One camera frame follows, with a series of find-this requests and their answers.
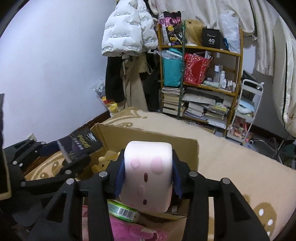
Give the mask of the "pink strawberry bear plush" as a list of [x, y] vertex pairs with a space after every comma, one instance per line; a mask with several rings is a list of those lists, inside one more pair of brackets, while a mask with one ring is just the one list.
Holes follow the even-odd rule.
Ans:
[[167, 232], [130, 223], [109, 214], [114, 240], [167, 240]]

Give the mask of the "green barcode packet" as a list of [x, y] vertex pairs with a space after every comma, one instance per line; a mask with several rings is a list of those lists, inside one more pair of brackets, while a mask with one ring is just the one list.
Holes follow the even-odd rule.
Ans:
[[140, 213], [137, 210], [125, 206], [121, 203], [115, 202], [113, 200], [108, 200], [107, 205], [109, 214], [117, 217], [120, 220], [130, 223], [136, 223], [140, 218]]

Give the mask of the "white pink swirl plush pillow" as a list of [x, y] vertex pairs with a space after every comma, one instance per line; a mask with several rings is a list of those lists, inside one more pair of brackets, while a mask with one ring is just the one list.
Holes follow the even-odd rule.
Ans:
[[124, 165], [121, 202], [138, 211], [166, 212], [173, 188], [171, 144], [131, 141], [125, 148]]

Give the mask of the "yellow bear plush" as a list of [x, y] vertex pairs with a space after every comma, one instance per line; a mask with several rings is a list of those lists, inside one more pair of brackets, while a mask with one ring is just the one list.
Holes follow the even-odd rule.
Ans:
[[117, 161], [119, 154], [120, 152], [107, 151], [104, 156], [98, 158], [98, 164], [91, 167], [92, 173], [105, 171], [110, 163]]

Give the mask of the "brown cardboard box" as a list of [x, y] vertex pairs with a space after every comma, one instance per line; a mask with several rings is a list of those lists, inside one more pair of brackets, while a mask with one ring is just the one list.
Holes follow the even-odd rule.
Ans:
[[198, 168], [198, 142], [136, 128], [95, 124], [91, 131], [103, 147], [91, 154], [91, 165], [104, 170], [98, 159], [107, 152], [126, 150], [125, 182], [117, 199], [148, 215], [178, 220], [187, 215], [189, 202], [180, 200], [173, 188], [173, 152], [190, 170]]

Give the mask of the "pile of books right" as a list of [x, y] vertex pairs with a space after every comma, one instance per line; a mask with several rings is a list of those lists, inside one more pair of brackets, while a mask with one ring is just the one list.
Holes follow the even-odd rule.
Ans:
[[226, 130], [234, 97], [194, 87], [185, 88], [183, 117]]

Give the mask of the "plastic bag of toys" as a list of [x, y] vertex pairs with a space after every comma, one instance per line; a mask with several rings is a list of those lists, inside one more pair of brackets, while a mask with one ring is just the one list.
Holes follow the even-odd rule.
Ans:
[[93, 86], [93, 90], [100, 98], [100, 100], [103, 102], [104, 106], [108, 109], [111, 117], [120, 112], [117, 103], [114, 100], [108, 99], [106, 97], [106, 88], [104, 80], [101, 79], [97, 84], [95, 84]]

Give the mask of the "wooden bookshelf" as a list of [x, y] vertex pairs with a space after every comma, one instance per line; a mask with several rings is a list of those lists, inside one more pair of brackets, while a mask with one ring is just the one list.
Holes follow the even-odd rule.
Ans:
[[219, 30], [198, 20], [158, 24], [161, 112], [227, 132], [234, 114], [243, 51], [224, 46]]

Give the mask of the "red gift bag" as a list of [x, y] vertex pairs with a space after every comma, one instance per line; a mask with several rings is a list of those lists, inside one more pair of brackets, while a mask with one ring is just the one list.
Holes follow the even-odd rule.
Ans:
[[185, 53], [184, 82], [195, 86], [202, 84], [211, 62], [212, 59], [207, 59], [196, 54]]

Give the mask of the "beige hanging coat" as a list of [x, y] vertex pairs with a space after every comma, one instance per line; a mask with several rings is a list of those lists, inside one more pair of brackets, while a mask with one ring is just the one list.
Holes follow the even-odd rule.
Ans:
[[142, 81], [138, 72], [137, 57], [130, 57], [122, 64], [121, 78], [123, 81], [124, 99], [121, 109], [134, 107], [148, 111]]

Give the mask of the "black box labelled 40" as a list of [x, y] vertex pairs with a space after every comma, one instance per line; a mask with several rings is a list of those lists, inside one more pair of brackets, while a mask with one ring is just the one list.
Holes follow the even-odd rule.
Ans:
[[202, 29], [202, 46], [208, 48], [220, 48], [221, 34], [219, 30], [203, 28]]

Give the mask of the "cream folded mattress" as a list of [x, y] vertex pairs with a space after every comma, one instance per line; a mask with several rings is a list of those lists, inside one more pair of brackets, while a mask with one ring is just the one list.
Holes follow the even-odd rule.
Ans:
[[274, 29], [273, 102], [284, 129], [295, 137], [295, 37], [282, 17]]

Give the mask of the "black printed bag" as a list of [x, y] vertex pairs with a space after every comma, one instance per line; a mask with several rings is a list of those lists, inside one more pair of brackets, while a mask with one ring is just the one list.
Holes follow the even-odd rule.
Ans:
[[159, 16], [163, 34], [163, 44], [168, 46], [183, 44], [182, 13], [163, 11]]

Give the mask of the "cream curtain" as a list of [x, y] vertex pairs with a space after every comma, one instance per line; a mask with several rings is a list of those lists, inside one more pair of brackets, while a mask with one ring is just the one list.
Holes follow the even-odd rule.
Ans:
[[268, 1], [157, 0], [148, 3], [154, 15], [179, 11], [182, 20], [198, 20], [207, 28], [220, 30], [232, 52], [238, 52], [239, 30], [246, 36], [254, 36], [257, 41], [254, 69], [273, 75], [273, 28], [278, 13]]

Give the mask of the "wall socket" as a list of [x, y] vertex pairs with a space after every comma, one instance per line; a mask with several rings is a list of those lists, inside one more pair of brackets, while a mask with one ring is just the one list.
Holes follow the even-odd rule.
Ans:
[[32, 141], [36, 141], [37, 140], [36, 136], [33, 133], [31, 133], [30, 135], [28, 135], [27, 136], [27, 139], [32, 140]]

